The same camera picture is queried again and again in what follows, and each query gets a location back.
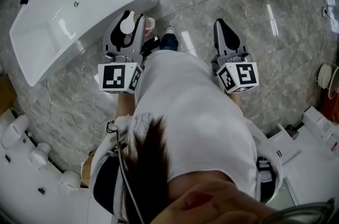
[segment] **cable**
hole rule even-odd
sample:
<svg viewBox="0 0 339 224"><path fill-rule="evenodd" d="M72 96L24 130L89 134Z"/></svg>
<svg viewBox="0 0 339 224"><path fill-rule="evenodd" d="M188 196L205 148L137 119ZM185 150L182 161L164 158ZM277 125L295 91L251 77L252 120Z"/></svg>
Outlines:
<svg viewBox="0 0 339 224"><path fill-rule="evenodd" d="M137 211L137 214L139 216L139 219L140 219L140 222L141 224L145 224L143 218L142 218L142 215L140 213L140 210L139 210L139 207L138 207L138 204L137 204L137 201L132 193L132 189L128 183L128 180L127 180L127 176L126 176L126 173L125 173L125 168L124 168L124 163L122 161L122 146L121 146L121 143L120 143L120 140L119 140L119 132L118 130L112 130L112 132L115 132L117 134L117 142L118 142L118 156L119 156L119 164L120 164L120 171L121 171L121 174L122 174L122 177L123 177L123 180L125 182L125 185L127 187L127 190L131 196L131 199L132 199L132 202L134 204L134 207Z"/></svg>
<svg viewBox="0 0 339 224"><path fill-rule="evenodd" d="M84 132L86 132L86 133L89 133L92 137L95 137L95 138L98 139L98 140L101 140L101 141L103 140L103 139L101 139L101 138L99 138L99 137L93 135L91 132L88 132L88 131L86 131L86 130L80 128L80 127L78 126L78 124L75 122L75 120L74 120L74 118L73 118L73 115L70 114L70 113L62 113L62 115L61 115L61 117L60 117L60 120L59 120L60 129L63 128L62 125L61 125L61 119L63 118L64 115L70 115L70 116L71 116L71 118L72 118L72 120L73 120L73 122L74 122L74 124L75 124L75 127L76 127L77 129L82 130L82 131L84 131Z"/></svg>
<svg viewBox="0 0 339 224"><path fill-rule="evenodd" d="M80 128L80 127L78 126L78 124L76 123L76 121L75 121L73 115L70 114L70 113L62 113L62 114L61 114L61 117L60 117L60 120L59 120L59 126L57 126L57 125L54 123L54 121L53 121L53 119L52 119L52 116L51 116L52 96L51 96L51 93L50 93L49 88L48 88L48 86L47 86L47 81L45 80L45 82L46 82L45 84L44 84L43 82L40 82L39 84L41 84L42 86L44 86L44 87L47 89L47 91L48 91L48 95L49 95L49 98L50 98L50 102L49 102L49 106L48 106L48 115L49 115L49 119L51 120L51 122L53 123L53 125L54 125L56 128L58 128L58 129L62 129L61 119L63 118L63 116L64 116L65 114L68 114L68 115L71 116L71 118L72 118L72 120L73 120L73 122L74 122L74 124L75 124L75 126L76 126L76 128L77 128L78 130L81 130L81 131L83 131L83 132L89 133L89 134L90 134L91 136L93 136L94 138L96 138L96 139L102 141L103 139L101 139L101 138L95 136L95 135L92 134L91 132L88 132L88 131L86 131L86 130ZM102 124L100 124L100 123L94 123L94 124L92 125L92 128L93 128L97 133L99 133L99 134L101 134L101 135L103 135L103 136L106 136L104 133L101 133L101 132L99 132L98 130L96 130L96 128L94 127L95 124L99 124L99 125L101 125L101 126L103 126L103 127L105 127L105 126L102 125Z"/></svg>

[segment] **white bathtub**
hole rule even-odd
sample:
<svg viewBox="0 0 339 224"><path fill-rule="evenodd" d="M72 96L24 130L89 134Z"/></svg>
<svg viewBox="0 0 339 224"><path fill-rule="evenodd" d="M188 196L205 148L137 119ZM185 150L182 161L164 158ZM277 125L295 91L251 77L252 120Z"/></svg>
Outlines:
<svg viewBox="0 0 339 224"><path fill-rule="evenodd" d="M10 29L12 45L28 84L34 86L69 63L102 37L122 11L141 13L157 1L29 0Z"/></svg>

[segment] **white ceramic fixture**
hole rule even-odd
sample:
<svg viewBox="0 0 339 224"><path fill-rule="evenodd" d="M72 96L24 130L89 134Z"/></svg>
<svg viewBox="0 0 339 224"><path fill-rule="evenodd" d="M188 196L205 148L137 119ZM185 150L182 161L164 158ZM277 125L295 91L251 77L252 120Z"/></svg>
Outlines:
<svg viewBox="0 0 339 224"><path fill-rule="evenodd" d="M124 10L142 13L158 0L29 0L11 29L21 70L34 86L104 35Z"/></svg>
<svg viewBox="0 0 339 224"><path fill-rule="evenodd" d="M52 151L52 148L47 143L39 143L36 149L30 152L28 160L35 168L42 168L48 163L48 154Z"/></svg>
<svg viewBox="0 0 339 224"><path fill-rule="evenodd" d="M323 89L327 88L329 82L331 81L331 77L332 68L330 65L323 64L318 74L318 85Z"/></svg>
<svg viewBox="0 0 339 224"><path fill-rule="evenodd" d="M71 191L78 191L80 188L80 175L73 171L65 171L59 178L59 191L67 196Z"/></svg>
<svg viewBox="0 0 339 224"><path fill-rule="evenodd" d="M6 129L0 138L0 144L4 149L10 149L17 144L29 127L30 121L26 114L17 117Z"/></svg>

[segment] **gray tiled floor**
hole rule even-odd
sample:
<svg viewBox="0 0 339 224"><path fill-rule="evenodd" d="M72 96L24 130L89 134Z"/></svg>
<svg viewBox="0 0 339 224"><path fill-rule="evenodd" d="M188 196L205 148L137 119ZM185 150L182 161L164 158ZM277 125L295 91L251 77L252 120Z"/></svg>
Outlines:
<svg viewBox="0 0 339 224"><path fill-rule="evenodd" d="M34 138L52 146L53 159L62 168L79 172L80 163L100 143L92 135L102 138L93 124L112 119L117 104L115 95L99 92L94 79L101 62L101 40L41 84L30 87L8 34L19 1L0 0L0 62L17 91L17 107L31 120ZM278 122L283 126L296 123L307 107L318 103L316 68L324 60L332 61L337 48L337 8L333 0L328 1L333 20L321 17L326 0L159 0L147 15L157 19L155 34L162 35L167 26L173 26L180 50L206 63L216 54L215 19L224 18L242 30L261 82L242 93L243 110L268 133ZM94 127L104 131L98 124Z"/></svg>

